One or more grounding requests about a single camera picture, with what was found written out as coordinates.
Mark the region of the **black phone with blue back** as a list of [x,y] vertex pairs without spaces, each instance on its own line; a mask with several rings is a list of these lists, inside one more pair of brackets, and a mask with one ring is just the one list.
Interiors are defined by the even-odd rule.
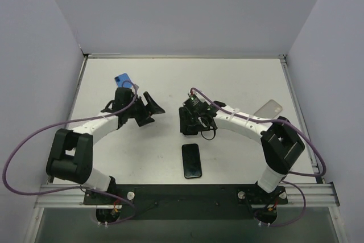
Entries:
[[114,81],[117,85],[117,87],[121,88],[132,88],[132,81],[130,80],[129,76],[127,73],[123,73],[121,75],[118,75],[114,78]]

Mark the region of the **clear phone case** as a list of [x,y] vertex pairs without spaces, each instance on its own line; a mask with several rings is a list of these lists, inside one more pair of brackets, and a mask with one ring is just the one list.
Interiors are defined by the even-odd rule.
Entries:
[[254,115],[260,118],[274,119],[283,111],[281,104],[273,99],[267,101],[261,106]]

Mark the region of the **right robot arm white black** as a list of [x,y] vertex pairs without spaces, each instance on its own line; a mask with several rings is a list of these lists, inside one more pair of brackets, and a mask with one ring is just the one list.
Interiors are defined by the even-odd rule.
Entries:
[[272,193],[289,174],[305,145],[285,117],[271,122],[250,116],[223,102],[211,104],[192,94],[179,108],[180,132],[184,136],[218,129],[235,132],[262,145],[266,169],[257,181],[264,192]]

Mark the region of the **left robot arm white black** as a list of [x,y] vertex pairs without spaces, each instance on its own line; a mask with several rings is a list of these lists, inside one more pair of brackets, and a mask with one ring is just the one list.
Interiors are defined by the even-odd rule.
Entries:
[[129,119],[139,127],[154,122],[154,114],[164,114],[148,92],[146,104],[130,88],[117,88],[94,120],[72,129],[59,129],[54,136],[46,164],[46,174],[97,190],[96,197],[104,204],[117,196],[115,179],[93,167],[93,146],[108,134],[120,129]]

